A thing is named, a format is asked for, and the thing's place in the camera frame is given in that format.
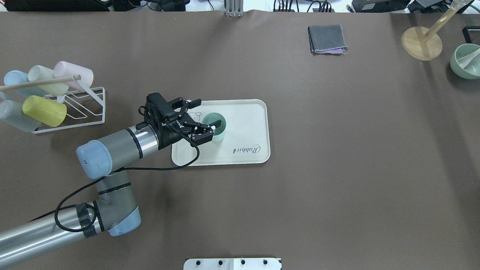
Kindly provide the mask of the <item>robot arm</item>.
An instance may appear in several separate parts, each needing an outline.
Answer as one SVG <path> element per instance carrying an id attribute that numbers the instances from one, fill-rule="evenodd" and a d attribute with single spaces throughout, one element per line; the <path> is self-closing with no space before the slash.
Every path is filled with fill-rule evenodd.
<path id="1" fill-rule="evenodd" d="M 195 121 L 188 110 L 201 103 L 200 99 L 181 97 L 168 102 L 160 93 L 151 93 L 138 110 L 142 122 L 78 147 L 79 162 L 93 180 L 86 188 L 96 186 L 98 198 L 69 206 L 63 206 L 62 200 L 55 210 L 2 232 L 1 269 L 100 232 L 120 236 L 136 229 L 141 217 L 127 174 L 129 164 L 180 140 L 186 140 L 194 149 L 210 142 L 226 121 Z"/>

